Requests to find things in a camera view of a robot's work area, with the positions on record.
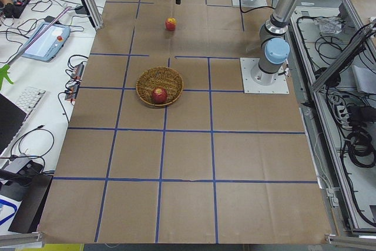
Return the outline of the red yellow cut apple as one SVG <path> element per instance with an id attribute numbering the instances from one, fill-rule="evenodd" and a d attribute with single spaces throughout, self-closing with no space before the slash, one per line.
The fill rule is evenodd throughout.
<path id="1" fill-rule="evenodd" d="M 164 24 L 167 31 L 174 31 L 176 29 L 177 21 L 175 18 L 170 17 L 165 20 Z"/>

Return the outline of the round wicker basket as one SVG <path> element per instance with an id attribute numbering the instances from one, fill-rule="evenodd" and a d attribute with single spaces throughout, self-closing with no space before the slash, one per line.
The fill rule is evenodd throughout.
<path id="1" fill-rule="evenodd" d="M 167 102 L 165 104 L 154 104 L 152 102 L 152 90 L 162 87 L 167 91 Z M 147 69 L 136 81 L 136 93 L 145 104 L 159 108 L 171 105 L 177 101 L 184 88 L 183 78 L 178 71 L 165 66 L 157 66 Z"/>

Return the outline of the dark red apple in basket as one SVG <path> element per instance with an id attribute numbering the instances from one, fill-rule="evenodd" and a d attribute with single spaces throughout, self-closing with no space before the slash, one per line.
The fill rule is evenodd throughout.
<path id="1" fill-rule="evenodd" d="M 152 90 L 152 102 L 154 104 L 165 104 L 167 102 L 167 91 L 162 87 Z"/>

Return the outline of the blue teach pendant tablet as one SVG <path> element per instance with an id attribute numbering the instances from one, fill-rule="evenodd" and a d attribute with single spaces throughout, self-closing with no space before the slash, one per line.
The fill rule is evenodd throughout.
<path id="1" fill-rule="evenodd" d="M 49 62 L 63 47 L 71 33 L 70 27 L 61 24 L 54 24 L 42 34 L 22 56 L 38 61 Z"/>

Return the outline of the white keyboard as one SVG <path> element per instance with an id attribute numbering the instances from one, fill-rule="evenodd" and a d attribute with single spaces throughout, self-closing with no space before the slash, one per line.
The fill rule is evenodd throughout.
<path id="1" fill-rule="evenodd" d="M 26 116 L 29 116 L 37 108 L 45 94 L 46 90 L 29 86 L 22 91 L 15 105 L 22 109 Z"/>

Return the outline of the black laptop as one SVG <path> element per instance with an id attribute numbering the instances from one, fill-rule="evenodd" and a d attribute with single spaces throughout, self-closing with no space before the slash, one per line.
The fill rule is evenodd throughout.
<path id="1" fill-rule="evenodd" d="M 8 98 L 1 95 L 1 153 L 10 145 L 21 129 L 26 118 L 26 112 L 16 106 Z"/>

